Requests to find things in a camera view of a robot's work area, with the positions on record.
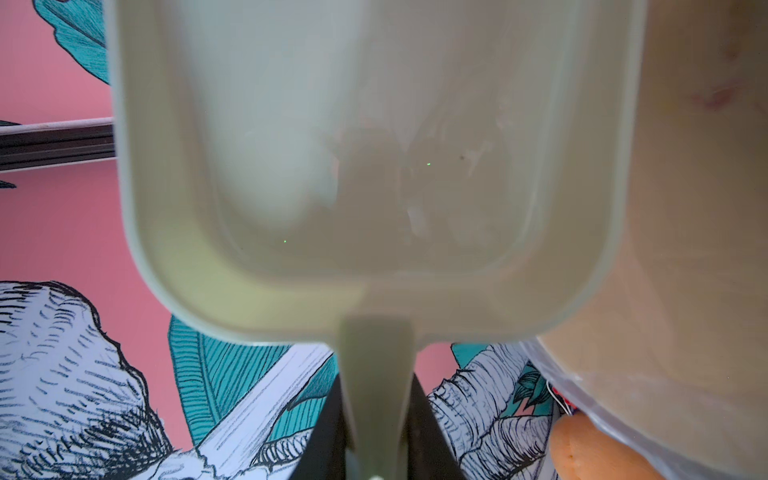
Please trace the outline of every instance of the pink wall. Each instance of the pink wall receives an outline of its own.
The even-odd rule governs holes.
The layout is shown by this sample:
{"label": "pink wall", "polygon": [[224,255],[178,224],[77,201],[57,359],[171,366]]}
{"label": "pink wall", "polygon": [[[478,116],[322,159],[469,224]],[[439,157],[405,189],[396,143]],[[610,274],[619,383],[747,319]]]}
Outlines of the pink wall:
{"label": "pink wall", "polygon": [[0,120],[19,124],[112,115],[109,86],[53,36],[31,0],[0,0]]}

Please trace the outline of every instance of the black metal rail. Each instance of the black metal rail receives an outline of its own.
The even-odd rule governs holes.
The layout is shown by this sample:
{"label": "black metal rail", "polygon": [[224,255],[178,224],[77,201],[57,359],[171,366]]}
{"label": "black metal rail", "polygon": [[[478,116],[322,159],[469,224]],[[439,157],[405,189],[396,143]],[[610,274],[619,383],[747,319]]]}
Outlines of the black metal rail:
{"label": "black metal rail", "polygon": [[3,134],[0,170],[44,167],[115,156],[112,125]]}

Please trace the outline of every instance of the teal leaf illustration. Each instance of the teal leaf illustration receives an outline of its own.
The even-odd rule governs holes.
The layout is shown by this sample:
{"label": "teal leaf illustration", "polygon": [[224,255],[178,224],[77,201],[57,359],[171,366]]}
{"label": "teal leaf illustration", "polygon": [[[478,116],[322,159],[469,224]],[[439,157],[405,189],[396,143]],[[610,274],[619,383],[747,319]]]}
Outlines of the teal leaf illustration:
{"label": "teal leaf illustration", "polygon": [[510,403],[501,417],[513,416],[525,401],[525,408],[534,407],[533,415],[551,415],[552,397],[547,390],[547,380],[530,362],[520,374]]}
{"label": "teal leaf illustration", "polygon": [[[170,320],[168,344],[181,407],[195,445],[290,348],[222,342],[199,333],[175,316]],[[336,357],[332,356],[277,419],[270,441],[314,427],[338,371]]]}
{"label": "teal leaf illustration", "polygon": [[101,0],[34,0],[35,11],[54,28],[64,50],[88,72],[109,83]]}
{"label": "teal leaf illustration", "polygon": [[486,348],[488,348],[487,343],[454,343],[451,345],[453,358],[456,359],[456,363],[458,363],[460,369],[465,369],[472,359]]}

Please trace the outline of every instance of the pink patch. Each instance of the pink patch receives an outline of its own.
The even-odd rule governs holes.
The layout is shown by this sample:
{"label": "pink patch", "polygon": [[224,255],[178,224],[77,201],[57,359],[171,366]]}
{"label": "pink patch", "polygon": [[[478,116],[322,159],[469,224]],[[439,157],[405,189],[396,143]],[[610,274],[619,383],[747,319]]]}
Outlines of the pink patch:
{"label": "pink patch", "polygon": [[742,88],[740,81],[729,81],[713,88],[708,94],[695,94],[693,100],[706,110],[720,111],[728,104],[733,103],[736,95]]}

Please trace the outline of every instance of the black and white drawing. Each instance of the black and white drawing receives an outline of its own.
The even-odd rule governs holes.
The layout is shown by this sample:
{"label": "black and white drawing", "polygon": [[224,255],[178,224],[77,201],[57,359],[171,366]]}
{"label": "black and white drawing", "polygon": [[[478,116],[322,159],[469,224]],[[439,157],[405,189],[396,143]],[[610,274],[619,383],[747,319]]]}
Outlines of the black and white drawing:
{"label": "black and white drawing", "polygon": [[[0,327],[1,480],[289,478],[337,372],[323,345],[235,346],[174,319],[169,346],[195,443],[174,451],[141,372],[76,290],[2,282]],[[521,351],[454,354],[461,368],[429,401],[466,477],[556,478],[545,453],[558,410]]]}

